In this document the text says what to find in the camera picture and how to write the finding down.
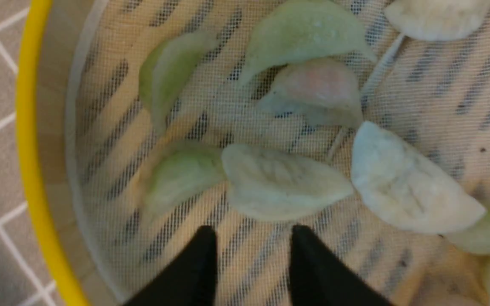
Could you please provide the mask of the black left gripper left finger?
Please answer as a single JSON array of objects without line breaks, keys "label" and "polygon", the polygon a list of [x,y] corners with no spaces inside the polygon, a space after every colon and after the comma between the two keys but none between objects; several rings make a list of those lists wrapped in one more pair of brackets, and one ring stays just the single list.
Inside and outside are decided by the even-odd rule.
[{"label": "black left gripper left finger", "polygon": [[125,306],[213,306],[217,283],[216,231],[202,225],[175,259]]}]

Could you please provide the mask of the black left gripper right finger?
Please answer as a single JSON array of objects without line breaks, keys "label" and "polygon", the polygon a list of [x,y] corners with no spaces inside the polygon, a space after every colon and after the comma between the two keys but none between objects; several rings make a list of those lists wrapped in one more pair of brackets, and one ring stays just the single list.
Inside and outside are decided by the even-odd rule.
[{"label": "black left gripper right finger", "polygon": [[292,227],[288,290],[293,306],[391,306],[306,225]]}]

